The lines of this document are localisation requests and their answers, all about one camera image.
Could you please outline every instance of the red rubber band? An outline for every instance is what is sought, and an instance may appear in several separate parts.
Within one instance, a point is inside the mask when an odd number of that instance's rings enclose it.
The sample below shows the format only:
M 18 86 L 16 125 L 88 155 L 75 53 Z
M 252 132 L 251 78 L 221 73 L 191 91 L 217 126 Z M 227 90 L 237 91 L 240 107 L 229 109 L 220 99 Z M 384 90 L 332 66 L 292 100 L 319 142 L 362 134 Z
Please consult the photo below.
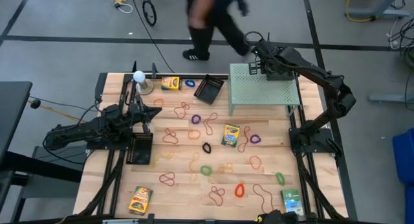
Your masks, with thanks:
M 244 133 L 245 133 L 246 142 L 245 142 L 245 143 L 241 143 L 241 144 L 237 147 L 237 150 L 238 150 L 240 153 L 243 153 L 243 152 L 245 151 L 245 149 L 246 149 L 246 145 L 247 145 L 247 143 L 248 143 L 247 132 L 248 132 L 248 131 L 250 131 L 250 127 L 249 127 L 249 126 L 246 126 L 246 127 L 245 127 L 245 129 L 244 129 L 243 131 L 244 131 Z
M 254 190 L 254 187 L 255 186 L 259 186 L 260 187 L 260 189 L 262 189 L 264 192 L 267 192 L 268 194 L 270 194 L 270 205 L 272 205 L 272 211 L 274 210 L 274 208 L 273 208 L 273 195 L 270 193 L 270 192 L 268 192 L 268 191 L 266 191 L 266 190 L 264 190 L 259 184 L 255 184 L 255 185 L 253 185 L 253 192 L 256 194 L 256 195 L 259 195 L 259 196 L 261 196 L 261 199 L 263 200 L 263 203 L 261 204 L 261 210 L 263 211 L 263 213 L 264 214 L 267 214 L 266 212 L 265 212 L 265 209 L 263 208 L 263 205 L 265 204 L 265 197 L 263 196 L 263 195 L 260 195 L 260 194 L 258 194 L 255 190 Z
M 241 188 L 241 194 L 238 194 L 237 191 Z M 242 198 L 245 195 L 245 186 L 243 184 L 238 184 L 234 190 L 234 195 Z
M 175 173 L 174 172 L 168 172 L 168 173 L 160 175 L 160 182 L 165 184 L 165 185 L 168 185 L 168 186 L 174 186 L 174 184 L 175 184 L 174 179 L 175 179 Z
M 163 138 L 162 138 L 163 142 L 172 143 L 172 144 L 176 144 L 176 143 L 179 142 L 179 139 L 176 138 L 177 134 L 174 131 L 171 131 L 171 130 L 169 130 L 169 128 L 166 128 L 165 132 L 167 133 L 167 135 L 163 136 Z M 172 142 L 170 140 L 165 140 L 165 138 L 168 137 L 168 136 L 173 137 L 176 140 L 176 142 Z
M 255 168 L 253 166 L 252 158 L 254 158 L 254 157 L 257 158 L 257 159 L 259 159 L 259 161 L 260 161 L 260 164 L 259 164 L 259 166 L 257 168 Z M 258 170 L 260 168 L 260 166 L 261 166 L 261 159 L 258 156 L 251 156 L 250 159 L 249 159 L 249 161 L 250 161 L 250 165 L 252 165 L 252 168 L 253 169 Z
M 184 115 L 181 118 L 180 118 L 180 115 L 176 112 L 176 110 L 179 108 L 182 108 L 184 110 Z M 186 116 L 186 110 L 189 110 L 189 108 L 190 108 L 190 105 L 186 104 L 185 102 L 182 102 L 180 107 L 174 108 L 174 112 L 179 119 L 183 119 Z
M 217 114 L 217 113 L 212 113 L 211 115 L 210 115 L 210 117 L 208 117 L 207 119 L 205 119 L 204 120 L 204 122 L 203 122 L 203 124 L 204 124 L 204 127 L 206 128 L 206 133 L 207 133 L 207 135 L 209 135 L 209 136 L 211 136 L 211 135 L 213 135 L 213 128 L 212 127 L 210 127 L 209 125 L 208 125 L 208 122 L 210 121 L 210 120 L 215 120 L 215 119 L 217 119 L 219 117 L 219 114 Z M 207 127 L 209 127 L 210 128 L 210 130 L 212 131 L 212 133 L 211 134 L 208 134 L 208 129 L 207 129 Z
M 199 132 L 199 135 L 197 137 L 190 137 L 190 133 L 191 132 L 194 132 L 194 131 Z M 199 139 L 200 136 L 201 136 L 201 132 L 199 130 L 197 130 L 197 129 L 189 130 L 189 132 L 188 132 L 188 138 L 191 139 L 191 140 Z
M 153 102 L 153 104 L 155 105 L 155 103 L 158 101 L 158 100 L 161 100 L 161 107 L 164 105 L 164 100 L 162 99 L 162 98 L 158 98 L 158 99 L 156 99 L 156 100 L 154 100 L 154 102 Z
M 217 189 L 217 187 L 216 186 L 212 186 L 212 191 L 208 194 L 208 197 L 210 198 L 210 199 L 212 199 L 214 202 L 215 202 L 215 204 L 217 205 L 217 206 L 222 206 L 223 205 L 223 202 L 224 202 L 224 200 L 223 200 L 223 195 L 224 195 L 224 193 L 225 193 L 226 191 L 224 190 L 224 189 L 222 189 L 222 188 L 220 188 L 220 189 Z M 214 198 L 212 198 L 211 197 L 211 194 L 212 193 L 214 193 L 214 194 L 217 194 L 219 197 L 220 197 L 220 199 L 221 199 L 221 203 L 220 203 L 220 205 L 218 204 L 218 202 L 216 202 L 216 200 L 214 199 Z

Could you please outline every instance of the wooden table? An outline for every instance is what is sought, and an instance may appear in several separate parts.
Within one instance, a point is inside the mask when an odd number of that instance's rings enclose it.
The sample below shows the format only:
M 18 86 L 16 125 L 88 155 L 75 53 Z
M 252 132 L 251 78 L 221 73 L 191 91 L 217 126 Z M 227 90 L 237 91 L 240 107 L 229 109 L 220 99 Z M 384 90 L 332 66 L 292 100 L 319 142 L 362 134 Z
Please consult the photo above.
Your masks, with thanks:
M 100 108 L 118 103 L 123 77 L 124 74 L 120 73 L 107 75 Z M 227 83 L 223 85 L 213 105 L 208 105 L 194 97 L 195 88 L 183 84 L 180 91 L 162 91 L 160 80 L 153 80 L 153 82 L 154 91 L 150 95 L 143 96 L 142 99 L 147 106 L 160 106 L 161 102 L 155 104 L 153 102 L 162 98 L 164 105 L 162 111 L 150 124 L 150 129 L 154 133 L 151 165 L 124 165 L 116 208 L 117 218 L 142 218 L 142 216 L 130 214 L 128 209 L 136 186 L 154 190 L 147 214 L 154 213 L 157 219 L 255 219 L 258 214 L 263 213 L 261 209 L 263 200 L 252 190 L 256 183 L 272 194 L 273 209 L 284 210 L 280 191 L 290 188 L 300 191 L 300 182 L 296 159 L 290 149 L 288 134 L 290 121 L 283 106 L 237 106 L 234 114 L 230 117 L 228 115 Z M 300 91 L 305 115 L 307 119 L 314 119 L 322 112 L 318 87 L 308 79 L 301 77 Z M 174 109 L 180 107 L 181 102 L 189 104 L 190 109 L 186 110 L 186 116 L 183 119 L 178 119 Z M 180 117 L 184 114 L 182 109 L 178 109 L 177 112 Z M 197 125 L 191 123 L 191 117 L 195 114 L 200 115 L 204 120 L 214 112 L 218 114 L 218 119 L 209 122 L 213 129 L 211 136 L 206 134 L 206 128 L 202 122 Z M 300 126 L 298 114 L 296 116 L 298 126 Z M 261 137 L 261 142 L 255 145 L 249 143 L 244 153 L 239 153 L 235 148 L 221 145 L 224 125 L 227 123 L 241 127 L 242 133 L 239 143 L 245 141 L 243 134 L 245 126 L 251 128 L 248 136 L 258 134 Z M 164 133 L 166 128 L 177 133 L 178 144 L 162 141 L 166 135 Z M 190 140 L 188 138 L 189 130 L 193 129 L 201 132 L 199 139 Z M 135 126 L 134 130 L 142 131 L 142 128 Z M 211 154 L 203 152 L 201 148 L 203 142 L 212 145 Z M 199 153 L 200 158 L 192 163 L 192 169 L 197 171 L 192 177 L 195 181 L 192 182 L 189 163 L 193 159 L 194 153 Z M 89 157 L 83 171 L 74 213 L 83 210 L 101 187 L 107 154 L 107 150 L 97 150 Z M 169 154 L 174 154 L 174 156 L 170 159 L 164 158 Z M 262 165 L 258 170 L 253 169 L 249 163 L 249 158 L 253 155 L 261 159 Z M 253 162 L 254 166 L 258 166 L 257 161 Z M 341 215 L 347 216 L 334 158 L 328 153 L 315 153 L 314 162 L 322 192 Z M 219 167 L 226 163 L 233 164 L 232 171 L 225 170 L 224 173 L 220 173 Z M 213 168 L 213 174 L 209 177 L 201 175 L 199 169 L 202 165 L 210 165 Z M 159 177 L 167 172 L 175 173 L 174 186 L 167 186 L 159 182 Z M 276 172 L 285 175 L 285 186 L 279 185 L 276 181 L 274 175 Z M 244 184 L 246 197 L 235 197 L 234 190 L 239 183 Z M 209 198 L 212 186 L 225 190 L 221 207 L 218 207 L 215 201 Z M 104 213 L 109 211 L 112 190 L 110 188 L 108 191 Z M 270 212 L 272 210 L 270 195 L 260 189 L 256 190 L 265 197 L 263 205 L 265 212 Z M 217 195 L 212 194 L 212 197 L 218 203 L 221 202 Z M 313 193 L 309 194 L 309 198 L 312 210 L 315 212 Z

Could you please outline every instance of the person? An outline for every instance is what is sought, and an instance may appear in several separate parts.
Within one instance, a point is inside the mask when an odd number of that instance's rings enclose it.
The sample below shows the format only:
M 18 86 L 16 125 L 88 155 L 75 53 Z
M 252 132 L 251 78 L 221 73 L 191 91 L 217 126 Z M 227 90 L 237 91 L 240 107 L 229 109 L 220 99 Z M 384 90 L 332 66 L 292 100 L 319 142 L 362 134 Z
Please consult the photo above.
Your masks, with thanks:
M 187 60 L 206 61 L 210 58 L 208 48 L 212 42 L 214 28 L 217 27 L 226 41 L 241 56 L 249 51 L 244 34 L 228 13 L 228 7 L 235 0 L 187 0 L 188 29 L 193 49 L 185 50 L 182 56 Z M 247 16 L 245 0 L 237 0 L 243 16 Z

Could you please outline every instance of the green rubber band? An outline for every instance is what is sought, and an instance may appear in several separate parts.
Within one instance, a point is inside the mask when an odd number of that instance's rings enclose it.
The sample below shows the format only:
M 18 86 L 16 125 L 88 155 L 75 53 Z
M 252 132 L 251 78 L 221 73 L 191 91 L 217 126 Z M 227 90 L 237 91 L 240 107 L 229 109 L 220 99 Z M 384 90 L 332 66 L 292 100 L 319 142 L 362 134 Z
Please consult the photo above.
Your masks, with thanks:
M 276 173 L 274 175 L 276 176 L 276 179 L 278 180 L 278 183 L 281 186 L 285 186 L 285 176 L 282 173 L 280 173 L 280 172 L 278 172 L 278 173 Z
M 200 173 L 205 176 L 210 176 L 213 173 L 213 168 L 211 166 L 203 165 L 200 167 Z

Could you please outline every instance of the concrete floor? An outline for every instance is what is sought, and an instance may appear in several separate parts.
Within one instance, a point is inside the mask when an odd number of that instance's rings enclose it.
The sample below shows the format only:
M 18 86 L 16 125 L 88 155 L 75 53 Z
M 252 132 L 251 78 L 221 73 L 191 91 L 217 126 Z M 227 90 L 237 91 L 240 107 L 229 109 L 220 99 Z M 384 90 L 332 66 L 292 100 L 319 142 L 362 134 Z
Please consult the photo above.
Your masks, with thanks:
M 22 0 L 0 0 L 0 32 L 8 25 Z M 377 0 L 353 0 L 353 6 L 370 6 Z M 414 13 L 413 0 L 407 10 Z M 272 41 L 306 43 L 313 47 L 303 0 L 248 0 L 251 13 L 241 17 L 231 12 L 245 31 L 270 33 Z M 123 14 L 111 7 L 112 0 L 28 0 L 5 37 L 0 38 L 0 80 L 33 82 L 32 96 L 89 107 L 101 72 L 148 70 L 153 62 L 167 72 L 155 47 L 147 43 L 62 42 L 64 38 L 148 39 L 136 13 Z M 387 46 L 386 33 L 393 19 L 352 23 L 343 16 L 346 0 L 310 0 L 316 32 L 321 44 Z M 153 0 L 158 22 L 149 28 L 155 39 L 189 39 L 184 0 Z M 396 31 L 406 20 L 401 20 Z M 16 41 L 11 36 L 57 37 L 52 41 Z M 223 40 L 220 33 L 214 36 Z M 181 52 L 191 45 L 160 44 L 167 62 L 177 73 L 227 73 L 229 63 L 248 62 L 229 46 L 213 45 L 208 62 L 187 62 Z M 303 57 L 316 63 L 313 49 L 299 49 Z M 339 120 L 349 178 L 360 221 L 404 223 L 404 185 L 397 178 L 391 138 L 412 128 L 414 113 L 403 105 L 372 104 L 367 95 L 403 94 L 409 69 L 396 52 L 322 50 L 328 70 L 343 74 L 357 98 L 353 110 Z M 408 92 L 412 93 L 413 82 Z M 56 109 L 80 116 L 81 111 L 58 106 Z M 86 115 L 91 119 L 95 113 Z M 70 120 L 44 109 L 23 112 L 10 150 L 32 155 L 47 131 Z M 10 221 L 18 187 L 9 193 L 0 222 Z M 71 214 L 73 197 L 33 199 L 26 203 L 21 220 L 55 218 Z

